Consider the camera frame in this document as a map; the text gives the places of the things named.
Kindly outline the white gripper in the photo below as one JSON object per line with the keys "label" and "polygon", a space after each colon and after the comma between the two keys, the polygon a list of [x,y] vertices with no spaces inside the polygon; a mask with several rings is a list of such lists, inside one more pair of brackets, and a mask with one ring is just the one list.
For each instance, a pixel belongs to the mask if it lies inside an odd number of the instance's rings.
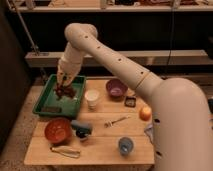
{"label": "white gripper", "polygon": [[58,69],[56,76],[57,76],[57,84],[59,86],[66,87],[72,83],[72,81],[76,77],[76,74],[75,73],[65,73],[63,70]]}

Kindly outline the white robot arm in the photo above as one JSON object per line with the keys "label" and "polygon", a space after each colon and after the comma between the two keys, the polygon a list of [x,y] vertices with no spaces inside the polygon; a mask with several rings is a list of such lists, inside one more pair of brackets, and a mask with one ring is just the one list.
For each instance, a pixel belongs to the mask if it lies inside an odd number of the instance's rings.
{"label": "white robot arm", "polygon": [[83,57],[94,57],[152,108],[155,171],[213,171],[213,124],[201,88],[184,78],[163,80],[97,40],[91,24],[65,28],[67,46],[58,62],[57,82],[67,86]]}

